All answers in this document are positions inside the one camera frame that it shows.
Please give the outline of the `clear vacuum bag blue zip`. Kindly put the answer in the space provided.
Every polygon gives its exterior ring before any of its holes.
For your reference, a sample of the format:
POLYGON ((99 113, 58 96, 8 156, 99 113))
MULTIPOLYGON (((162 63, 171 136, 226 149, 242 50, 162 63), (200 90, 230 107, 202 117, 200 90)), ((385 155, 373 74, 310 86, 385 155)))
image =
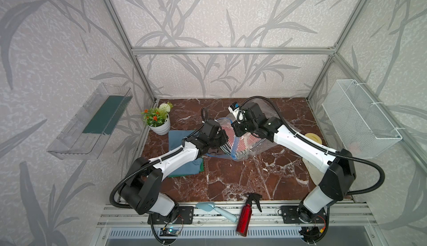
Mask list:
POLYGON ((216 120, 208 118, 207 109, 201 111, 201 133, 209 141, 208 157, 243 161, 273 147, 280 127, 291 135, 298 133, 266 97, 254 96, 242 104, 233 103, 229 109, 228 116, 216 120))

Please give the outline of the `green tank top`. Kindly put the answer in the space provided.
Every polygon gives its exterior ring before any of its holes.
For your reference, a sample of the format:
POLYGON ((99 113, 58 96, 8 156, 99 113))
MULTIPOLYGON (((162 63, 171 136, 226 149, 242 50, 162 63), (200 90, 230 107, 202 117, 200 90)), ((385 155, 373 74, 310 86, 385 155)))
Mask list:
POLYGON ((182 165, 180 168, 173 171, 168 177, 169 178, 185 177, 188 175, 196 175, 203 171, 204 171, 203 159, 199 158, 197 160, 194 160, 192 162, 182 165))

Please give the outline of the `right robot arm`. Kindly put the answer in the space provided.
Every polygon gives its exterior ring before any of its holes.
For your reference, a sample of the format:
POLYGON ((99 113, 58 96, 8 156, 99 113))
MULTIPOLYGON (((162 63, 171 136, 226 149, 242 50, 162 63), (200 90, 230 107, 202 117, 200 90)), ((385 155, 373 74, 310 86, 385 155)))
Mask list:
POLYGON ((249 102, 243 107, 232 103, 229 111, 235 117, 232 127, 236 136, 247 133, 290 149, 322 174, 321 182, 299 204, 299 218, 311 221, 324 207, 342 201, 356 178, 350 152, 344 158, 336 157, 338 152, 301 135, 282 117, 268 118, 257 103, 249 102))

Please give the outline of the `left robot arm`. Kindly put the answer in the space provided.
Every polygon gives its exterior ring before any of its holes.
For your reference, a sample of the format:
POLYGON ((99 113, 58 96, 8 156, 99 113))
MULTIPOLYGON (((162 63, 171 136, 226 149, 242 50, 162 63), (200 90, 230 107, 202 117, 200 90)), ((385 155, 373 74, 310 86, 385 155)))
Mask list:
POLYGON ((110 194, 111 205, 134 209, 139 215, 157 213, 175 219, 179 206, 172 198, 160 192, 163 180, 183 165, 227 142, 228 136, 217 121, 205 121, 201 128, 184 138, 174 150, 149 160, 136 159, 125 178, 113 188, 110 194))

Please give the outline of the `red white striped top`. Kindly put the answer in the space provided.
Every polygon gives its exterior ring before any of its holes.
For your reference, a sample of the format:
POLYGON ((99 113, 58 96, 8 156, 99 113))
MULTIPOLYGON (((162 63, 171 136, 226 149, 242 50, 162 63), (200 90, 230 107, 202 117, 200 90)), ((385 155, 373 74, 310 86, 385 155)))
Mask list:
POLYGON ((229 138, 228 142, 220 147, 224 152, 224 157, 234 161, 243 161, 249 157, 260 154, 270 147, 270 142, 266 139, 260 139, 251 133, 246 133, 237 137, 231 126, 231 123, 221 123, 222 130, 226 131, 229 138))

